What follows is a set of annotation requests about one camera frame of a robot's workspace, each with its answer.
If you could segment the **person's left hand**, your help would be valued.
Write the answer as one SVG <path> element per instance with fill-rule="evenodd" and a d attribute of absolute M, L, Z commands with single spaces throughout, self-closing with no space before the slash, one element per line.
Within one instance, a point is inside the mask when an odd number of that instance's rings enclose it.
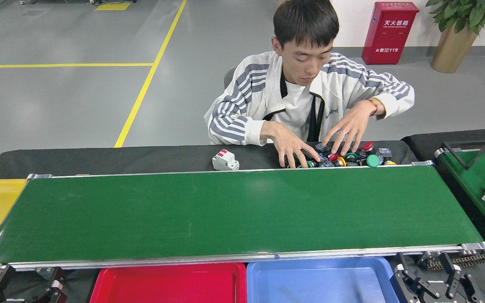
<path fill-rule="evenodd" d="M 331 148 L 332 153 L 344 155 L 349 150 L 355 152 L 360 145 L 370 117 L 383 112 L 384 106 L 376 98 L 359 101 L 327 132 L 322 144 L 327 145 L 331 138 L 336 136 Z"/>

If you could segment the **person's right hand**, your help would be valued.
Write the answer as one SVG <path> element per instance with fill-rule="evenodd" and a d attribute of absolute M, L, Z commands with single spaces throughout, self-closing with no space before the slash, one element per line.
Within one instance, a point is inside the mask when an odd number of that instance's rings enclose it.
<path fill-rule="evenodd" d="M 317 162 L 321 161 L 320 156 L 314 148 L 304 143 L 284 124 L 277 121 L 264 121 L 261 128 L 260 139 L 271 139 L 278 153 L 278 161 L 281 167 L 295 167 L 296 155 L 304 160 L 302 151 L 309 153 Z"/>

